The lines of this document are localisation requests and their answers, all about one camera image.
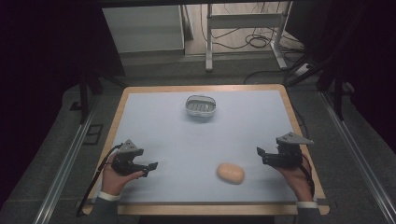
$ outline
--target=metal stand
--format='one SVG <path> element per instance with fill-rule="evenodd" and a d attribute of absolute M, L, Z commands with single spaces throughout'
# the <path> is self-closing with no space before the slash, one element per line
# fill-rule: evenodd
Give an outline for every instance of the metal stand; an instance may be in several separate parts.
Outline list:
<path fill-rule="evenodd" d="M 90 90 L 95 95 L 102 94 L 103 92 L 103 86 L 100 83 L 98 77 L 93 72 L 85 72 L 85 71 L 80 72 L 80 76 L 79 76 L 79 97 L 81 101 L 80 124 L 83 124 L 85 122 L 90 112 L 88 106 L 87 86 L 90 87 Z"/>
<path fill-rule="evenodd" d="M 194 39 L 194 31 L 192 29 L 192 19 L 190 17 L 189 8 L 186 5 L 180 6 L 182 24 L 184 30 L 184 38 L 186 40 Z"/>
<path fill-rule="evenodd" d="M 288 2 L 282 13 L 212 15 L 212 5 L 207 5 L 207 41 L 206 41 L 206 71 L 213 70 L 212 29 L 233 28 L 278 28 L 271 48 L 276 56 L 280 69 L 287 68 L 285 60 L 279 51 L 279 41 L 285 29 L 291 2 Z"/>

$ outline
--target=dark background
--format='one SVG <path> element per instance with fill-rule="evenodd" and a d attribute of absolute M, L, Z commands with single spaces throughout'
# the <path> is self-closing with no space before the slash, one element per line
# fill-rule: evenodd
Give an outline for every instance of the dark background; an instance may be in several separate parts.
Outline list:
<path fill-rule="evenodd" d="M 396 152 L 396 1 L 296 1 L 286 31 L 313 50 L 317 63 L 323 62 L 361 2 L 367 8 L 346 42 L 340 63 L 332 66 L 353 86 L 352 103 Z"/>
<path fill-rule="evenodd" d="M 84 76 L 124 76 L 99 7 L 2 1 L 1 203 L 39 150 L 64 92 Z"/>

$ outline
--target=wall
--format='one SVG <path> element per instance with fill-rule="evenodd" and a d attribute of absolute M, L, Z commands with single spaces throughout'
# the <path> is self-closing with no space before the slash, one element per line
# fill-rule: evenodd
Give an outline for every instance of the wall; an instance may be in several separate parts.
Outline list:
<path fill-rule="evenodd" d="M 119 53 L 184 49 L 179 6 L 104 8 Z"/>

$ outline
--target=aluminum rail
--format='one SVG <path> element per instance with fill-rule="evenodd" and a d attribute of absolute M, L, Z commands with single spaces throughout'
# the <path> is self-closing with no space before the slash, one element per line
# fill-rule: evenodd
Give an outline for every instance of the aluminum rail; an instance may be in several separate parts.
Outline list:
<path fill-rule="evenodd" d="M 376 178 L 375 173 L 370 168 L 369 163 L 361 153 L 361 149 L 355 142 L 355 139 L 353 138 L 346 124 L 342 120 L 340 120 L 333 111 L 332 100 L 330 99 L 329 95 L 323 92 L 320 92 L 319 95 L 323 99 L 323 102 L 332 117 L 332 121 L 334 122 L 337 130 L 340 132 L 344 142 L 346 143 L 346 147 L 348 148 L 352 159 L 356 162 L 358 169 L 361 171 L 361 175 L 366 181 L 366 184 L 369 187 L 370 191 L 373 193 L 379 208 L 385 216 L 385 219 L 389 224 L 395 224 L 396 209 L 392 203 L 392 199 L 388 196 L 384 187 Z"/>
<path fill-rule="evenodd" d="M 91 124 L 92 117 L 95 111 L 95 108 L 99 102 L 100 96 L 93 95 L 90 103 L 90 113 L 87 116 L 87 119 L 84 123 L 82 123 L 78 132 L 76 133 L 73 142 L 68 149 L 64 160 L 56 174 L 54 180 L 52 181 L 51 186 L 49 187 L 49 191 L 47 192 L 46 197 L 44 198 L 43 203 L 41 204 L 40 209 L 37 212 L 37 216 L 35 217 L 34 224 L 44 224 L 49 223 L 50 217 L 52 216 L 53 210 L 55 208 L 56 203 L 59 200 L 59 197 L 64 189 L 64 184 L 69 177 L 70 171 L 73 167 L 73 164 L 76 160 L 76 156 L 81 147 L 82 141 L 85 137 L 85 134 L 88 131 L 88 128 Z"/>

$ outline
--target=sleeve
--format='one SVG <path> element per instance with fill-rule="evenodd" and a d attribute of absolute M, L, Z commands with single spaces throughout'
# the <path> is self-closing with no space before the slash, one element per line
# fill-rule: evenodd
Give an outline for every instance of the sleeve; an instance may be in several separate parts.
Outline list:
<path fill-rule="evenodd" d="M 297 203 L 300 224 L 319 224 L 322 222 L 317 203 Z"/>
<path fill-rule="evenodd" d="M 101 192 L 96 198 L 95 205 L 85 223 L 117 224 L 119 198 Z"/>

